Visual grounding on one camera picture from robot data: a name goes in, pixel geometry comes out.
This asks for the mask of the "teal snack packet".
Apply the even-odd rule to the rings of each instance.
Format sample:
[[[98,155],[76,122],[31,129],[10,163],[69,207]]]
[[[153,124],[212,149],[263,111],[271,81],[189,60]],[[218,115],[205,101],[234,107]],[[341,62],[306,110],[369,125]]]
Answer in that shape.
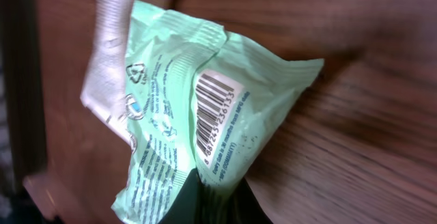
[[[197,169],[202,223],[218,223],[219,189],[243,179],[324,60],[287,61],[222,25],[135,1],[125,66],[132,156],[113,211],[159,223]]]

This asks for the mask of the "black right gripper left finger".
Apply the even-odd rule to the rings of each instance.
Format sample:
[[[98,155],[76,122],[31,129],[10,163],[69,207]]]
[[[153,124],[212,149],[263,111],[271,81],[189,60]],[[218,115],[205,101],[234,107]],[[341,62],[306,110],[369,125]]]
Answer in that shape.
[[[160,220],[160,224],[202,224],[204,190],[198,170],[191,170],[174,203]]]

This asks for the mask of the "white Pantene tube gold cap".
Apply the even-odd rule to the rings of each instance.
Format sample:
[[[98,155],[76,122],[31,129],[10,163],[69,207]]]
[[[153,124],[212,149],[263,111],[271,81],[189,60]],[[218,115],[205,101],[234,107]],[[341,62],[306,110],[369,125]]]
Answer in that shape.
[[[124,108],[124,55],[134,1],[96,0],[93,51],[81,91],[82,104],[129,145],[132,143]],[[173,0],[141,1],[169,8]]]

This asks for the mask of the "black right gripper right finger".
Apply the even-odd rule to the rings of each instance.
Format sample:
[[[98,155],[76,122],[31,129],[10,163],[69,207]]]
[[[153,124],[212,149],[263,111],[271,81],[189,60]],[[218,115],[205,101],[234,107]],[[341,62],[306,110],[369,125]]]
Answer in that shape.
[[[218,195],[218,223],[272,224],[245,178],[231,188],[220,188]]]

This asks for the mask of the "grey plastic shopping basket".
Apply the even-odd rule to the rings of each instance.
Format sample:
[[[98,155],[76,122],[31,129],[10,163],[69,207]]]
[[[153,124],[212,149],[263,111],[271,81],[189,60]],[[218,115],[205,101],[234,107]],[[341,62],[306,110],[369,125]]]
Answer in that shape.
[[[46,156],[35,0],[1,0],[1,58],[14,170],[12,212],[5,223],[43,223],[23,186]]]

